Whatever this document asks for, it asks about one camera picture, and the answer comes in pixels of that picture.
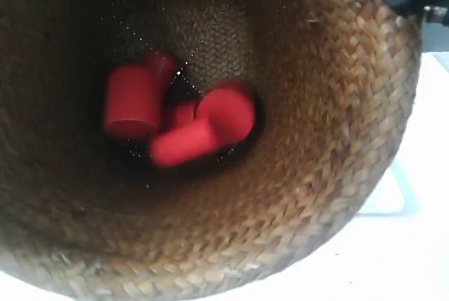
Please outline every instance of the woven basket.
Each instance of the woven basket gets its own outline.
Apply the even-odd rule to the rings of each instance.
[[[420,31],[382,0],[0,8],[0,269],[80,300],[192,299],[304,258],[371,193],[413,105]],[[244,155],[183,176],[104,139],[105,76],[151,46],[200,91],[255,89]]]

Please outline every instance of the red rubber stopper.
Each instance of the red rubber stopper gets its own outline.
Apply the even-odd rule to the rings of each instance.
[[[195,110],[198,104],[199,100],[190,100],[169,107],[165,113],[164,128],[168,131],[190,124],[195,119]]]
[[[115,69],[106,90],[103,126],[116,139],[146,142],[161,121],[160,90],[154,73],[143,65]]]
[[[181,69],[179,62],[171,55],[163,51],[149,51],[142,58],[142,63],[154,71],[161,93],[165,93]]]
[[[201,119],[157,136],[148,150],[153,162],[165,168],[211,154],[220,147],[209,121]]]
[[[255,108],[243,88],[214,88],[200,102],[196,119],[208,118],[222,146],[244,140],[255,123]]]

